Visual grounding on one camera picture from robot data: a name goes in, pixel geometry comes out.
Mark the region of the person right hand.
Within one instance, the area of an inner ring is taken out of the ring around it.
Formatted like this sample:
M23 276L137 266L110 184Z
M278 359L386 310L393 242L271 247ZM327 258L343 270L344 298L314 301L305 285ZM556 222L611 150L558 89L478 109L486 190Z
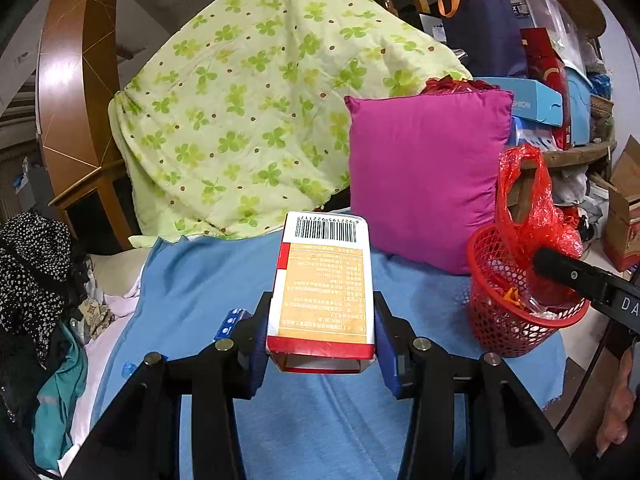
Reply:
M612 444L621 444L626 439L626 421L634 408L636 396L628 388L629 375L634 359L628 349L620 360L620 368L606 402L602 424L597 432L597 458L603 456Z

